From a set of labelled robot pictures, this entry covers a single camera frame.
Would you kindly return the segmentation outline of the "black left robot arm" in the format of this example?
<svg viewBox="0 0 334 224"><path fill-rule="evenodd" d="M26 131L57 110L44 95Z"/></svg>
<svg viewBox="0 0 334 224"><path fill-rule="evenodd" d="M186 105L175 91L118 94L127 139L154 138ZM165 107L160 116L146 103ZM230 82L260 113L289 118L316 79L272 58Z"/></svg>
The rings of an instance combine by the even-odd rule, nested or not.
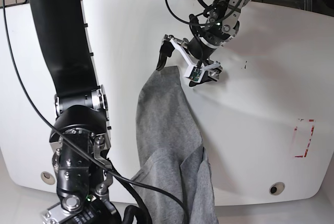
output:
<svg viewBox="0 0 334 224"><path fill-rule="evenodd" d="M220 62L210 57L219 47L237 36L241 10L250 0L214 0L210 5L204 0L197 1L204 10L198 15L190 14L188 20L171 13L178 21L189 26L192 39L165 35L156 66L157 71L163 70L173 51L179 51L187 64L184 77L189 79L190 87L219 80L223 68Z"/></svg>

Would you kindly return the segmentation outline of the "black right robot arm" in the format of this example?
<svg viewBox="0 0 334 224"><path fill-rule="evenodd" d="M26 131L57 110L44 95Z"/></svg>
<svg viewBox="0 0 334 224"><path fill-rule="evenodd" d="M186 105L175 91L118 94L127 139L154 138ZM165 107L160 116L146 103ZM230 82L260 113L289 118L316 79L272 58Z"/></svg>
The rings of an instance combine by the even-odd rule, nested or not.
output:
<svg viewBox="0 0 334 224"><path fill-rule="evenodd" d="M55 86L50 135L59 203L47 223L121 223L109 200L108 106L90 51L81 0L29 0L46 66Z"/></svg>

